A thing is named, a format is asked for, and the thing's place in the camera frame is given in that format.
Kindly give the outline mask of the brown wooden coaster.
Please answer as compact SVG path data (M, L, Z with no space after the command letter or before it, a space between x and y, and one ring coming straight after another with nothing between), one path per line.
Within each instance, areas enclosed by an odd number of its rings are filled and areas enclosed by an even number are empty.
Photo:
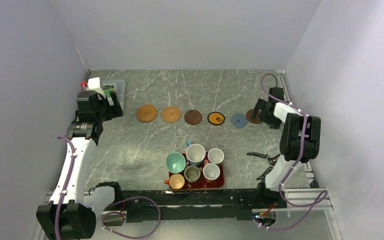
M262 120L260 119L261 111L257 111L255 116L253 115L253 112L254 112L253 109L249 109L247 111L246 119L248 120L248 122L255 125L261 124L262 123Z

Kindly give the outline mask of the blue felt coaster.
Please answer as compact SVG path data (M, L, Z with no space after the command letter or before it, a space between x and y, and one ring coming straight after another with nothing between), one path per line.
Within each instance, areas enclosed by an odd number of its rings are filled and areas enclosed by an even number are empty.
M235 113L231 116L230 121L235 128L242 129L248 124L246 115L243 113Z

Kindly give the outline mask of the woven rattan coaster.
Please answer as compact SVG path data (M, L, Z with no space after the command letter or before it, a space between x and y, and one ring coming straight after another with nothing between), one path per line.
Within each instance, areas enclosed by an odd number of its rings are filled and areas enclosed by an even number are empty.
M136 117L140 122L148 123L153 121L158 115L157 108L152 104L140 106L136 111Z
M166 107L161 113L162 119L167 123L176 122L181 117L181 115L181 110L177 106L173 105Z

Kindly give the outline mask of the black orange smiley coaster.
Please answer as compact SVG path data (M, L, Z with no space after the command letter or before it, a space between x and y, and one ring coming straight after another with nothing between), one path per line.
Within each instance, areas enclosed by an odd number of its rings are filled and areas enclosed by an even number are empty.
M222 125L226 120L226 117L218 111L213 111L207 115L207 121L214 126Z

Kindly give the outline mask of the dark wooden coaster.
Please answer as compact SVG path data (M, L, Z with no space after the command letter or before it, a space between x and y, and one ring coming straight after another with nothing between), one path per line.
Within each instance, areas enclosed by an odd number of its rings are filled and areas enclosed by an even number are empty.
M203 116L200 111L196 109L188 110L184 114L184 120L189 125L197 125L199 124L203 119Z

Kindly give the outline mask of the blue white cup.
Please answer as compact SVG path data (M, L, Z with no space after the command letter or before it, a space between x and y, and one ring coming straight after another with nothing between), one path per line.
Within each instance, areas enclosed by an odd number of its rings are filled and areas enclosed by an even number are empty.
M190 140L186 141L185 157L191 166L200 167L206 157L205 148L198 143L192 143Z

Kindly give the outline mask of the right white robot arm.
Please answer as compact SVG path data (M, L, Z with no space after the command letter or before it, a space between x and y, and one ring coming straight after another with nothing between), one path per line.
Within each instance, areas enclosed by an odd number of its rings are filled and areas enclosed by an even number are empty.
M318 116L303 114L291 102L287 103L284 90L280 87L269 89L267 101L257 100L251 119L259 120L271 129L279 129L284 124L279 143L280 156L258 184L255 194L256 203L267 208L281 197L280 187L295 168L318 156L322 120Z

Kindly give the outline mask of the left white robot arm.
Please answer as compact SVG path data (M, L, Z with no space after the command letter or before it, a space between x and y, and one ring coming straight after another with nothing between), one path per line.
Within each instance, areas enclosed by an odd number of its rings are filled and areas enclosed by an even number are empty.
M49 240L90 239L97 218L106 207L119 209L124 203L121 186L116 181L101 182L85 195L92 157L103 132L103 122L121 117L113 112L102 89L77 94L75 120L60 136L67 151L59 180L47 204L39 205L36 218Z

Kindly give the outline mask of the small white cup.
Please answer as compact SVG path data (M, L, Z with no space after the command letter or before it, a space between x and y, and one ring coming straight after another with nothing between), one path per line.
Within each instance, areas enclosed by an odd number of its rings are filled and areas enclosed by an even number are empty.
M225 154L220 148L215 147L208 151L207 159L210 163L220 166L225 159Z

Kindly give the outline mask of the teal green cup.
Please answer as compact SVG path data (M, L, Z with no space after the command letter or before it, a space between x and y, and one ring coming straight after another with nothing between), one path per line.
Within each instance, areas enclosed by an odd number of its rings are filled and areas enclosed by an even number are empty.
M179 174L186 168L187 162L182 153L174 151L167 155L165 165L170 173Z

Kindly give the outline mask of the red white cup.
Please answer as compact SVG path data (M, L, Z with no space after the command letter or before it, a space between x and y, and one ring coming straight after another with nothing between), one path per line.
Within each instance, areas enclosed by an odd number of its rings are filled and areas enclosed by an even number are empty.
M211 183L216 181L221 174L220 167L209 160L204 160L202 173L206 182Z

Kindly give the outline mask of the orange cup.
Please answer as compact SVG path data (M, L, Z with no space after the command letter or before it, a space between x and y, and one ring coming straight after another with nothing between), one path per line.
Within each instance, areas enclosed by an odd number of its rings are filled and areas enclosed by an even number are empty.
M185 178L181 174L172 174L164 183L169 185L172 190L181 190L185 186Z

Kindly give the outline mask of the olive green cup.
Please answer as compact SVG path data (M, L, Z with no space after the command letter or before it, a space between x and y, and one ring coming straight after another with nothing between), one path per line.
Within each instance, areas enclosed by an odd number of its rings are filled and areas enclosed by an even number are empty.
M196 183L201 177L201 169L194 165L189 165L184 170L184 178L188 183Z

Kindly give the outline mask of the clear plastic screw box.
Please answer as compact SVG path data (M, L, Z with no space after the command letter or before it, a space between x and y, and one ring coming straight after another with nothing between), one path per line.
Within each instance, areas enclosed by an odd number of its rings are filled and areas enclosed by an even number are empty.
M103 90L107 96L108 102L113 106L116 102L112 100L110 92L115 92L117 94L118 102L121 106L121 109L124 110L124 94L126 90L126 82L123 79L116 79L103 82Z

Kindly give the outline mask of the black pliers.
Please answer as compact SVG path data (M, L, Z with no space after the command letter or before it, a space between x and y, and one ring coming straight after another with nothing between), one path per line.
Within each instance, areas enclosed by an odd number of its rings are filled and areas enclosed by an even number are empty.
M256 180L263 180L273 170L278 158L281 156L280 153L275 156L269 156L268 154L263 154L255 151L247 152L246 155L266 159L269 163L269 167L259 177L257 177Z

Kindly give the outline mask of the red serving tray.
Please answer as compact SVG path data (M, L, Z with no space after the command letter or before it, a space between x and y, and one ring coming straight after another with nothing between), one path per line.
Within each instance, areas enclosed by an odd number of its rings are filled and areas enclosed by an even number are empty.
M191 166L187 159L186 159L186 154L185 153L182 153L183 156L185 157L185 160L186 160L186 167L188 166ZM204 162L202 163L202 165L198 168L200 168L201 170L201 176L199 178L199 180L195 183L189 183L186 181L185 179L185 185L182 189L180 190L177 190L177 191L183 191L183 190L202 190L202 189L216 189L216 188L220 188L224 185L225 183L225 178L224 178L224 172L223 172L223 166L222 165L218 165L219 168L220 168L220 176L217 180L215 180L214 182L207 182L204 178L204 175L203 175L203 167L204 167ZM184 170L182 172L180 172L179 174L181 174L183 177L184 177ZM168 178L173 175L174 173L170 173L168 172Z

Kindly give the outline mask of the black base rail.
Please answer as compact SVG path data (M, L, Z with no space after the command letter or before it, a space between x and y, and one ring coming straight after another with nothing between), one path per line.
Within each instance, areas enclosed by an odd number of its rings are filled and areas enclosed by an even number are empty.
M258 185L256 188L171 191L121 190L118 182L98 184L115 187L115 205L106 210L123 210L128 223L224 218L248 221L258 210L287 208L281 197L262 197Z

